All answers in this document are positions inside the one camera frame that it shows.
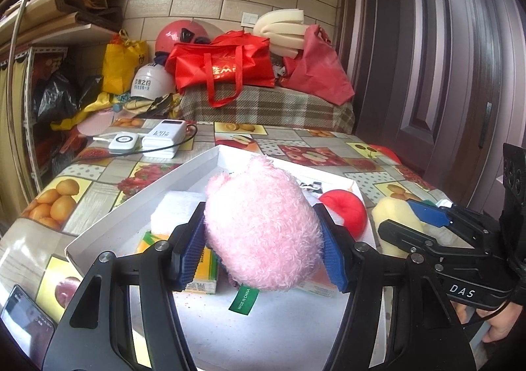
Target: pink plush toy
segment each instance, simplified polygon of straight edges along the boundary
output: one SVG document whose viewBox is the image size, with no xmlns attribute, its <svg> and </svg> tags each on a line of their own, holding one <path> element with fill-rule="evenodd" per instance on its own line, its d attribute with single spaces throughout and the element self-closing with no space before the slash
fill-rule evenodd
<svg viewBox="0 0 526 371">
<path fill-rule="evenodd" d="M 319 219 L 298 183 L 264 156 L 207 186 L 206 241 L 231 277 L 258 290 L 288 290 L 317 269 Z"/>
</svg>

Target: phone screen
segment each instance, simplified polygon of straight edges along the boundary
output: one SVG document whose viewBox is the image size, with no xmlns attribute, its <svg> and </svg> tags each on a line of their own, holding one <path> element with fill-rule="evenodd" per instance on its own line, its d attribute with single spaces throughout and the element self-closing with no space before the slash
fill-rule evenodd
<svg viewBox="0 0 526 371">
<path fill-rule="evenodd" d="M 0 318 L 24 353 L 42 369 L 44 356 L 55 332 L 51 319 L 18 285 L 11 291 Z"/>
</svg>

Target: table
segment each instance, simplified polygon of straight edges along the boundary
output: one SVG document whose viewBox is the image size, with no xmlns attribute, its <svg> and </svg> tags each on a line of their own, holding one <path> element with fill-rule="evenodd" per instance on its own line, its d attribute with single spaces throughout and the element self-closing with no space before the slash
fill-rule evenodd
<svg viewBox="0 0 526 371">
<path fill-rule="evenodd" d="M 148 133 L 159 120 L 117 120 L 107 128 Z M 319 129 L 197 122 L 195 138 L 173 159 L 142 154 L 110 157 L 108 143 L 94 141 L 30 204 L 0 241 L 0 306 L 19 284 L 51 318 L 63 308 L 54 285 L 65 275 L 80 278 L 66 261 L 64 248 L 93 223 L 168 171 L 218 144 L 264 153 L 355 180 L 370 212 L 384 196 L 435 203 L 446 198 L 406 167 L 359 138 Z M 49 214 L 49 204 L 60 206 Z M 378 235 L 375 233 L 377 246 Z"/>
</svg>

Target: red apple plush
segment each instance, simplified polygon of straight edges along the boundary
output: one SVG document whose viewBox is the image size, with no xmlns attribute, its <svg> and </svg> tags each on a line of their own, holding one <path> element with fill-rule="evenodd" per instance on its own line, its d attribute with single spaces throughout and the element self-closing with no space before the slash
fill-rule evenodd
<svg viewBox="0 0 526 371">
<path fill-rule="evenodd" d="M 357 240 L 367 225 L 367 211 L 360 198 L 346 190 L 330 190 L 320 196 L 320 201 L 344 219 L 344 227 Z"/>
</svg>

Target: red bag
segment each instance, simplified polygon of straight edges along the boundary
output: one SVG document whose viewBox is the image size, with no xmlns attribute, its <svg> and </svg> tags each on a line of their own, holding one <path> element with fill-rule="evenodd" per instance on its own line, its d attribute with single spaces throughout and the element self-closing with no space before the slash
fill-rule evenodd
<svg viewBox="0 0 526 371">
<path fill-rule="evenodd" d="M 243 31 L 229 31 L 217 36 L 209 45 L 177 43 L 170 53 L 165 70 L 175 75 L 178 91 L 206 83 L 208 103 L 221 107 L 235 100 L 243 83 L 274 87 L 269 39 Z M 236 92 L 215 101 L 214 81 L 236 84 Z"/>
<path fill-rule="evenodd" d="M 283 87 L 315 95 L 336 105 L 344 104 L 354 95 L 338 54 L 330 47 L 328 36 L 319 25 L 307 28 L 303 56 L 295 61 L 297 65 L 290 79 L 281 84 Z"/>
</svg>

